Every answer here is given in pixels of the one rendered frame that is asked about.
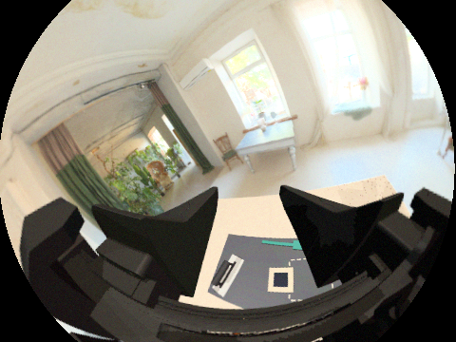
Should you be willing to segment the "green small trowel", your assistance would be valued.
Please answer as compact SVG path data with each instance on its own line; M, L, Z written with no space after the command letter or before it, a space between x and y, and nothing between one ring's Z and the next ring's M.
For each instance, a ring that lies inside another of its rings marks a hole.
M262 243L266 243L266 244L276 244L276 246L294 246L293 247L293 250L300 250L301 251L301 246L300 246L300 243L299 243L299 240L294 240L294 243L282 243L282 242L273 242L272 240L262 240Z

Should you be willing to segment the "cream square tile with dark centre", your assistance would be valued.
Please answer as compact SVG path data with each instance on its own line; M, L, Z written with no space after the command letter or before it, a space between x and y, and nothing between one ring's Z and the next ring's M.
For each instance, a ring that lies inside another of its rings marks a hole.
M282 293L293 293L293 267L285 267L285 269L274 269L274 267L270 267L269 269L269 292L282 292Z

